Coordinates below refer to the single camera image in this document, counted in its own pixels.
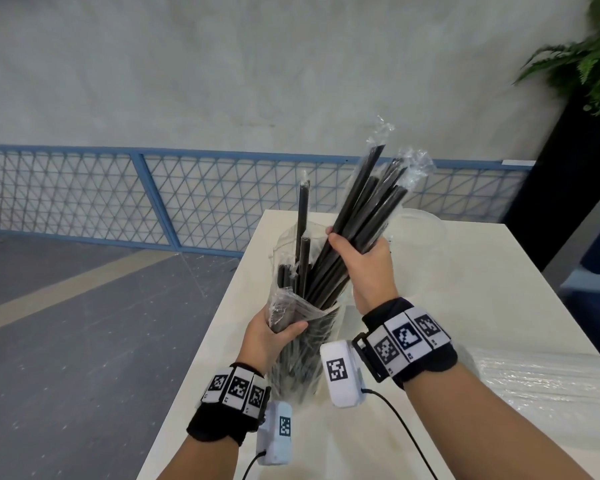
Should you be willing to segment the person's left hand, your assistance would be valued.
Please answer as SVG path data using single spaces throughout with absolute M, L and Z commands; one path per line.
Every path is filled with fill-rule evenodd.
M 283 348 L 274 346 L 275 332 L 267 321 L 268 307 L 265 305 L 248 323 L 242 339 L 236 363 L 252 368 L 265 376 L 276 362 Z

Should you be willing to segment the person's right hand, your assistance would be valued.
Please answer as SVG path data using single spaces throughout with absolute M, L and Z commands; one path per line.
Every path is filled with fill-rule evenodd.
M 355 306 L 361 315 L 400 296 L 394 281 L 390 245 L 384 237 L 365 254 L 352 247 L 352 262 L 346 268 Z

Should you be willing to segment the clear plastic straw bag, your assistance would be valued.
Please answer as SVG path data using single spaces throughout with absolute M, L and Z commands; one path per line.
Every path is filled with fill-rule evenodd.
M 344 285 L 332 306 L 321 310 L 295 294 L 297 224 L 282 233 L 272 249 L 272 283 L 267 300 L 267 323 L 278 333 L 305 321 L 307 328 L 286 345 L 267 373 L 271 396 L 293 407 L 312 401 L 323 373 L 320 346 L 337 338 L 344 320 L 350 285 Z

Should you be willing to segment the bundle of black straws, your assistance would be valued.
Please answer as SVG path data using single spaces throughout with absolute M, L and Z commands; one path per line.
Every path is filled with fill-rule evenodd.
M 412 148 L 399 150 L 378 167 L 394 130 L 393 124 L 376 117 L 367 138 L 368 153 L 350 177 L 344 202 L 331 227 L 332 233 L 344 238 L 360 254 L 373 247 L 408 193 L 436 168 L 426 151 Z M 348 281 L 343 258 L 326 240 L 307 275 L 304 299 L 318 309 L 328 309 L 335 305 Z

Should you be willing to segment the person's left forearm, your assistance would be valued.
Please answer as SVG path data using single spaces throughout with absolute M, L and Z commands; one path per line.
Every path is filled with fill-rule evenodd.
M 233 480 L 239 445 L 227 436 L 200 442 L 187 436 L 157 480 Z

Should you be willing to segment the person's right forearm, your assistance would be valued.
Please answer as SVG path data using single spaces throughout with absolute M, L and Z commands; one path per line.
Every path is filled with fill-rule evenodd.
M 456 480 L 593 480 L 461 363 L 403 388 Z

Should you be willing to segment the cluster of loose black straws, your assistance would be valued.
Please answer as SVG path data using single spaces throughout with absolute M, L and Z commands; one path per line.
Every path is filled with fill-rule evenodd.
M 309 200 L 311 184 L 304 180 L 299 185 L 299 204 L 297 211 L 296 261 L 298 277 L 294 287 L 295 294 L 303 298 L 304 286 L 313 261 L 325 243 L 326 235 L 319 226 L 309 221 Z

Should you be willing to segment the clear plastic cup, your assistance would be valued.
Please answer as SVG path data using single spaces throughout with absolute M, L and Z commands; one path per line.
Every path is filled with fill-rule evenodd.
M 421 279 L 447 238 L 446 227 L 435 215 L 403 208 L 389 220 L 383 236 L 390 245 L 397 282 Z

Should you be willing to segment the black left wristband with markers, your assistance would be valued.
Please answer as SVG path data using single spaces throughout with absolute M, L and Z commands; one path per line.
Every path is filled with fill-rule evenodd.
M 256 368 L 242 362 L 216 371 L 186 428 L 193 439 L 211 443 L 225 438 L 241 445 L 266 418 L 271 387 Z

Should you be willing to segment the black wristband with markers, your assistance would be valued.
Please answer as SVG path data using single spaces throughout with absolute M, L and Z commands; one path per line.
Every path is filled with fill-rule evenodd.
M 447 332 L 405 298 L 375 307 L 362 321 L 367 330 L 351 346 L 378 383 L 389 378 L 403 388 L 423 372 L 445 372 L 458 363 Z
M 241 445 L 266 418 L 271 387 L 256 368 L 242 362 L 216 371 L 186 428 L 193 439 L 211 443 L 225 438 Z

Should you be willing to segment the black right wristband with markers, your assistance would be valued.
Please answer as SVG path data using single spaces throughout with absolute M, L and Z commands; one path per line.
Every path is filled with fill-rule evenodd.
M 447 332 L 405 298 L 375 307 L 362 321 L 367 330 L 351 346 L 378 383 L 389 378 L 403 388 L 423 372 L 445 372 L 458 363 Z

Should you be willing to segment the black tall planter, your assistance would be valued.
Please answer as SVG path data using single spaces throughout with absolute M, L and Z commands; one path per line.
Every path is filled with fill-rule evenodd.
M 569 98 L 502 223 L 544 271 L 600 201 L 600 115 Z

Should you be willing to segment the blue mesh fence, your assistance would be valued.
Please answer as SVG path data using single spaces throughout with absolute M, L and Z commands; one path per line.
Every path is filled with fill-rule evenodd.
M 358 157 L 0 145 L 0 233 L 240 257 L 266 210 L 336 213 Z

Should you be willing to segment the clear plastic wrap sheet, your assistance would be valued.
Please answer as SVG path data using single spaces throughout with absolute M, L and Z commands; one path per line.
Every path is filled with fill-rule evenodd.
M 600 356 L 456 350 L 483 384 L 554 441 L 600 450 Z

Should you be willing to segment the green fern plant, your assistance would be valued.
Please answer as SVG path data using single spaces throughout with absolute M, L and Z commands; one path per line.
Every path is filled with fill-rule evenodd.
M 600 116 L 600 0 L 590 0 L 587 23 L 589 33 L 583 40 L 536 49 L 514 84 L 542 73 L 558 95 L 568 98 L 579 93 L 584 111 Z

